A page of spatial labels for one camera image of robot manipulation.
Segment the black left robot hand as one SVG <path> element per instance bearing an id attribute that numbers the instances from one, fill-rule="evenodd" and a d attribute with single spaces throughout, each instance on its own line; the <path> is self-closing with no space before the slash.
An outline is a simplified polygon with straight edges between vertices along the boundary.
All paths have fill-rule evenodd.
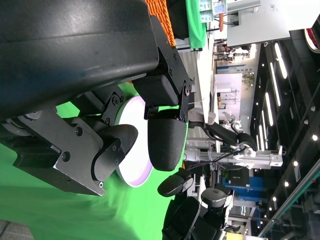
<path id="1" fill-rule="evenodd" d="M 102 196 L 138 130 L 113 124 L 132 82 L 145 102 L 152 166 L 185 145 L 191 82 L 144 0 L 3 0 L 0 142 L 14 166 L 62 191 Z"/>

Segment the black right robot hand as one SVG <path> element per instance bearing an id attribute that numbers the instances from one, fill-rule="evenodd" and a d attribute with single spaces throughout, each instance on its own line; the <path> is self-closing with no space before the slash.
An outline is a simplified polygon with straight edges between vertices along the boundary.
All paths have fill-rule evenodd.
<path id="1" fill-rule="evenodd" d="M 194 174 L 184 168 L 167 177 L 157 188 L 158 193 L 170 200 L 163 222 L 164 240 L 216 240 L 218 230 L 205 218 L 208 209 L 193 196 Z"/>

